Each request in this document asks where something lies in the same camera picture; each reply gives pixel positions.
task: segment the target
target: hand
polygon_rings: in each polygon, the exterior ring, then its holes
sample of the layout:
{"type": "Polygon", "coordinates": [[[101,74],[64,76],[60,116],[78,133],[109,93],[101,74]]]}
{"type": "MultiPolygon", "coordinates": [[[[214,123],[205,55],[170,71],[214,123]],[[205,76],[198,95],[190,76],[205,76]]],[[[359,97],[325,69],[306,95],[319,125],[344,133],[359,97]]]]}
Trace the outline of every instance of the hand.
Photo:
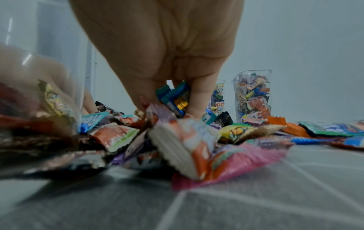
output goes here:
{"type": "MultiPolygon", "coordinates": [[[[30,53],[16,47],[0,44],[0,82],[21,91],[26,96],[38,95],[38,79],[49,83],[57,93],[74,110],[75,82],[67,69],[59,62],[47,57],[30,53]]],[[[83,97],[83,114],[97,112],[91,94],[85,90],[83,97]]]]}
{"type": "Polygon", "coordinates": [[[203,115],[232,53],[244,0],[71,0],[98,50],[142,109],[140,96],[187,81],[187,113],[203,115]]]}

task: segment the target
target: jar filled with candy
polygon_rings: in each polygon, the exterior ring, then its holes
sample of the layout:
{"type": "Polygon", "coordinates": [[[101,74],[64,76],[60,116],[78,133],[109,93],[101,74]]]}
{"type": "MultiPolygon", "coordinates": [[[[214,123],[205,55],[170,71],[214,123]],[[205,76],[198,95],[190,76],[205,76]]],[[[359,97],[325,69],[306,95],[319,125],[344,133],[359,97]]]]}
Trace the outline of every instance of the jar filled with candy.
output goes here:
{"type": "Polygon", "coordinates": [[[216,116],[220,115],[224,111],[225,100],[223,96],[224,80],[217,80],[215,89],[212,93],[211,99],[207,106],[209,111],[212,111],[216,116]]]}
{"type": "Polygon", "coordinates": [[[242,118],[266,119],[271,115],[271,70],[248,70],[232,81],[237,122],[242,118]]]}

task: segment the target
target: palm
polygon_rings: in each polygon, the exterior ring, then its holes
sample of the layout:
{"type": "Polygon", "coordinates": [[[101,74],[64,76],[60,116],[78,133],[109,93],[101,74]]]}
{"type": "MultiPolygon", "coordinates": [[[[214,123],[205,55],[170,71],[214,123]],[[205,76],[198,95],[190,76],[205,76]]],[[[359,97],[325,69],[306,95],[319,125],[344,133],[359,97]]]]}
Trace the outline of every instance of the palm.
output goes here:
{"type": "Polygon", "coordinates": [[[90,39],[137,107],[140,95],[173,80],[192,87],[188,112],[200,116],[231,54],[243,0],[72,0],[90,39]]]}

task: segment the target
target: table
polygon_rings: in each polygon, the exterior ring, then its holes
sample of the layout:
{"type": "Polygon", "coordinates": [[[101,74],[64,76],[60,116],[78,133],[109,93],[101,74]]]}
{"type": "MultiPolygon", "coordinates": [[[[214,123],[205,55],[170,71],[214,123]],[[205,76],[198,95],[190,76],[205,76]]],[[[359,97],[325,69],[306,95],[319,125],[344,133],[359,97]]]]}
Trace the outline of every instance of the table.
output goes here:
{"type": "Polygon", "coordinates": [[[172,191],[168,180],[111,168],[81,181],[0,181],[7,230],[364,229],[364,152],[294,146],[233,180],[172,191]]]}

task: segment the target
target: gray tablecloth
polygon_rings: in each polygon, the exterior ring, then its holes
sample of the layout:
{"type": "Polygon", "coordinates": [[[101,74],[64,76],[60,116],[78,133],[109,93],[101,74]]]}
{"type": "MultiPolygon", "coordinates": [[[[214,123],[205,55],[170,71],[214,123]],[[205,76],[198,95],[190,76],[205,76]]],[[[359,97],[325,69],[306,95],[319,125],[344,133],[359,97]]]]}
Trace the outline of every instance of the gray tablecloth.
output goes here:
{"type": "Polygon", "coordinates": [[[364,229],[364,152],[294,146],[233,180],[172,191],[112,168],[82,181],[0,182],[4,230],[364,229]]]}

